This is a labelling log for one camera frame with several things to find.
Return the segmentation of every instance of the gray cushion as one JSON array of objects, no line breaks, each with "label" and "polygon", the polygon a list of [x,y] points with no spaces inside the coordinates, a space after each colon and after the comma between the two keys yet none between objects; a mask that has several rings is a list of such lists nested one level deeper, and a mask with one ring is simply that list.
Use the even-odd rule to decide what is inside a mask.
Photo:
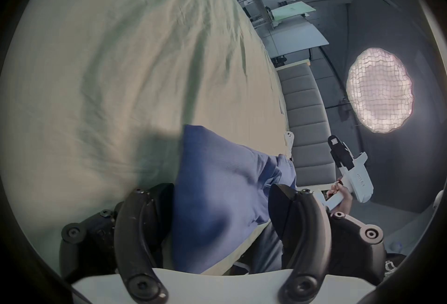
[{"label": "gray cushion", "polygon": [[333,183],[335,163],[327,143],[331,135],[325,106],[315,78],[307,63],[278,70],[286,102],[296,185],[312,186]]}]

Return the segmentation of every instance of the round light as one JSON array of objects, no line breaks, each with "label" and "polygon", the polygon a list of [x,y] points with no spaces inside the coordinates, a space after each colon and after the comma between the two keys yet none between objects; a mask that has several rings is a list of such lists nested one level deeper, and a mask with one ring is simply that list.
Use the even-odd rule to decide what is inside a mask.
[{"label": "round light", "polygon": [[374,133],[399,128],[413,110],[412,83],[402,62],[382,49],[363,51],[349,69],[346,92],[360,122]]}]

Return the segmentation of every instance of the person's arm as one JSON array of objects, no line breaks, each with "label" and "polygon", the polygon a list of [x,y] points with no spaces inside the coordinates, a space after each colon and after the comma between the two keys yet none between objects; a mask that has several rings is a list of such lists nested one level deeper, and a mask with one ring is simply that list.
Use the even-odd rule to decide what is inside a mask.
[{"label": "person's arm", "polygon": [[335,195],[338,191],[343,194],[343,201],[340,202],[338,206],[336,206],[331,214],[337,211],[343,212],[346,215],[349,215],[352,206],[352,195],[349,190],[343,186],[340,180],[338,180],[335,184],[331,186],[331,189],[326,193],[327,198]]}]

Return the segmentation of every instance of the screw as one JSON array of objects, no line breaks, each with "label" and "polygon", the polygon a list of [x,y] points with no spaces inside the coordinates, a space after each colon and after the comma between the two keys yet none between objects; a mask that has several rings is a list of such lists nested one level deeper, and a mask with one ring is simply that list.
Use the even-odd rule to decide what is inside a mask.
[{"label": "screw", "polygon": [[102,217],[109,218],[110,216],[112,216],[112,211],[110,211],[110,210],[102,210],[101,212],[99,212],[99,214]]},{"label": "screw", "polygon": [[79,229],[77,229],[76,227],[73,227],[73,228],[71,228],[71,229],[68,230],[68,235],[69,235],[71,238],[75,238],[75,237],[77,237],[77,235],[79,234],[79,232],[80,232]]},{"label": "screw", "polygon": [[344,218],[345,214],[343,212],[341,212],[341,211],[337,211],[337,212],[334,213],[334,216],[335,216],[335,218],[339,219],[339,218]]},{"label": "screw", "polygon": [[144,274],[133,277],[129,281],[128,288],[133,296],[142,300],[151,300],[159,295],[157,282]]},{"label": "screw", "polygon": [[316,291],[318,283],[310,275],[302,275],[293,279],[290,283],[292,297],[303,298]]},{"label": "screw", "polygon": [[377,238],[379,236],[378,232],[374,229],[367,229],[366,230],[366,237],[370,238],[371,240]]}]

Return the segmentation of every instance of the blue towel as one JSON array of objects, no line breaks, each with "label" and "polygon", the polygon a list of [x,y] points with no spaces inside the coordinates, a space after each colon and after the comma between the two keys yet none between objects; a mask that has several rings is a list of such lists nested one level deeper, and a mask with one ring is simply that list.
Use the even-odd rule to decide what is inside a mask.
[{"label": "blue towel", "polygon": [[285,155],[268,156],[186,125],[173,203],[175,269],[202,273],[231,254],[269,220],[271,184],[295,188],[295,182]]}]

